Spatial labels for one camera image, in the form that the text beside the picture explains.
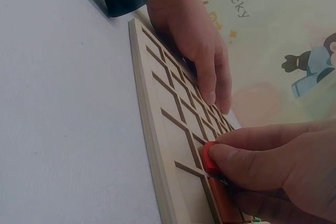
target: fingernail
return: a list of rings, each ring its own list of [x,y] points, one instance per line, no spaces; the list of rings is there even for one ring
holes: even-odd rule
[[[233,148],[226,144],[216,144],[212,146],[209,150],[210,157],[217,163],[226,162],[231,159],[238,149]]]
[[[208,100],[207,100],[207,103],[209,105],[213,105],[216,101],[216,92],[215,91],[212,91],[209,96],[208,96]]]

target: hand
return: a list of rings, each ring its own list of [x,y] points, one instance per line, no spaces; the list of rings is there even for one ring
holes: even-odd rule
[[[336,120],[245,128],[220,136],[209,154],[246,190],[245,213],[272,223],[336,222]]]
[[[179,51],[195,63],[203,99],[227,113],[232,86],[227,49],[203,2],[154,0],[147,6],[158,34],[171,38]]]

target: orange wooden block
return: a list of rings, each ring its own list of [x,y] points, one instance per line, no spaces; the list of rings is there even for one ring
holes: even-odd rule
[[[209,178],[209,184],[224,223],[242,223],[239,209],[230,198],[225,185],[216,178]]]

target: red game piece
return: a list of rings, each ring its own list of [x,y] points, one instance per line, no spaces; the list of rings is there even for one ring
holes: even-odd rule
[[[215,144],[218,144],[217,142],[207,142],[203,146],[202,150],[202,162],[203,162],[203,167],[204,170],[212,175],[222,175],[222,171],[218,168],[217,164],[215,161],[213,161],[209,155],[209,150],[212,146]]]

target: grid pattern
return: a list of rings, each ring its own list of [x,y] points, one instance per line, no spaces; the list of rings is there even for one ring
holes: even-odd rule
[[[146,143],[158,141],[160,149],[158,157],[164,163],[164,175],[169,177],[167,183],[171,197],[174,197],[172,191],[182,195],[184,210],[187,213],[176,214],[177,223],[182,221],[183,224],[246,222],[246,218],[244,219],[243,213],[239,210],[238,217],[223,218],[217,207],[214,188],[209,183],[211,175],[204,171],[199,155],[199,150],[206,142],[214,141],[219,135],[233,130],[233,127],[217,107],[204,102],[194,78],[183,62],[176,60],[137,20],[133,21],[133,31],[137,36],[137,40],[135,42],[133,40],[133,44],[137,43],[137,45],[132,45],[134,71],[139,71],[137,68],[143,70],[143,76],[135,75],[138,94],[140,94],[140,109],[141,104],[145,104],[143,97],[148,98],[151,108],[149,112],[148,106],[146,109],[141,109],[142,116],[146,113],[146,116],[142,117],[143,125],[150,124],[149,118],[152,118],[156,137],[156,139],[146,137],[145,132]],[[172,165],[169,166],[167,163],[173,164],[174,171],[172,171]],[[177,203],[177,199],[176,196],[172,200],[175,207],[180,204]]]

